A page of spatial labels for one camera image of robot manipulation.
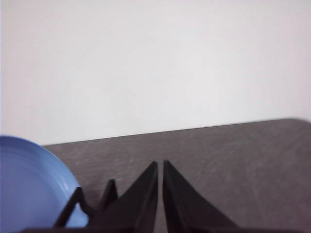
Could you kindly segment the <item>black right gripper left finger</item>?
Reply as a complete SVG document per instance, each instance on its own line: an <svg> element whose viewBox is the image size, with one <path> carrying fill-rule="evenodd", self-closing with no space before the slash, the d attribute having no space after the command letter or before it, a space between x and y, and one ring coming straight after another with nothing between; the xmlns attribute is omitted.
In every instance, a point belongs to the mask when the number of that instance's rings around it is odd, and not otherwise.
<svg viewBox="0 0 311 233"><path fill-rule="evenodd" d="M118 197L108 181L99 207L82 233L152 233L158 200L158 165L151 162L126 192Z"/></svg>

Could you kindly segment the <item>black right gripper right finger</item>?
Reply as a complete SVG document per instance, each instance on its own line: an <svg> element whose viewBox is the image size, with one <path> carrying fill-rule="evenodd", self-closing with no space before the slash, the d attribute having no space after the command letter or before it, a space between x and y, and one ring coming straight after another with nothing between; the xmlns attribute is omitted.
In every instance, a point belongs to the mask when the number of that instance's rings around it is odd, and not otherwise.
<svg viewBox="0 0 311 233"><path fill-rule="evenodd" d="M203 198L168 160L162 197L170 233L233 233L241 228Z"/></svg>

